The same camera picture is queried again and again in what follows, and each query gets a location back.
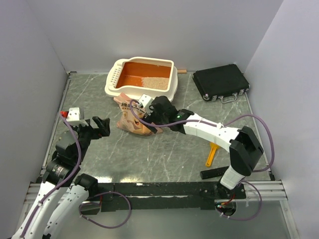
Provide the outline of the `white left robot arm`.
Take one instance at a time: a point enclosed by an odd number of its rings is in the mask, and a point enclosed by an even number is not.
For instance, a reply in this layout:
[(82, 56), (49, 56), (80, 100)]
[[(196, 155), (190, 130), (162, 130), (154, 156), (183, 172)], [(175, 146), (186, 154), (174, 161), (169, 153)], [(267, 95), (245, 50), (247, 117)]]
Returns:
[(79, 175), (80, 165), (92, 140), (110, 135), (109, 118), (79, 115), (60, 116), (68, 131), (58, 139), (52, 160), (47, 164), (36, 199), (14, 239), (51, 239), (67, 214), (84, 200), (98, 196), (98, 181), (87, 174)]

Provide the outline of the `pink cat litter bag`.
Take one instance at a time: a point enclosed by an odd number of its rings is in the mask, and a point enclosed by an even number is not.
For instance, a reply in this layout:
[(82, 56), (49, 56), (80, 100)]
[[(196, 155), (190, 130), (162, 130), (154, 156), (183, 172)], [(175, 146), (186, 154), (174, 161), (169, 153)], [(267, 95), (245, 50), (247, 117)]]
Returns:
[(117, 122), (117, 128), (142, 136), (154, 134), (132, 114), (129, 106), (131, 98), (126, 94), (121, 93), (114, 97), (114, 101), (119, 105), (119, 108), (122, 111), (121, 118)]

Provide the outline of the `yellow plastic scoop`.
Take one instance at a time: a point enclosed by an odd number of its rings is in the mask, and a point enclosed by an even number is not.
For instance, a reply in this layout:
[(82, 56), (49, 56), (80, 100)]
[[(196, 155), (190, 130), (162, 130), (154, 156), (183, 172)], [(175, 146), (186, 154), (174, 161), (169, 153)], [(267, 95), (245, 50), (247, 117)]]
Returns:
[(217, 144), (215, 144), (213, 142), (210, 143), (210, 153), (209, 153), (209, 156), (208, 156), (208, 158), (206, 160), (206, 163), (205, 163), (206, 167), (210, 167), (211, 166), (211, 164), (213, 162), (213, 159), (214, 159), (214, 156), (215, 156), (215, 154), (216, 154), (216, 152), (217, 152), (217, 150), (219, 148), (220, 148), (219, 145), (217, 145)]

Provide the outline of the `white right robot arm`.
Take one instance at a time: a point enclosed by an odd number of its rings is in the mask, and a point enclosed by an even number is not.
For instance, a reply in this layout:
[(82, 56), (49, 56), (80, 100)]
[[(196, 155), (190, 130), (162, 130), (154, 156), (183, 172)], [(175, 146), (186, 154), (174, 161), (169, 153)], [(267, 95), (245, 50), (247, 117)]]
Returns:
[(235, 187), (251, 175), (264, 153), (253, 130), (247, 126), (227, 127), (204, 119), (192, 111), (177, 110), (166, 96), (152, 98), (143, 94), (139, 105), (146, 111), (142, 120), (151, 131), (168, 127), (172, 131), (205, 139), (229, 153), (230, 166), (221, 176), (217, 187), (222, 198), (234, 194)]

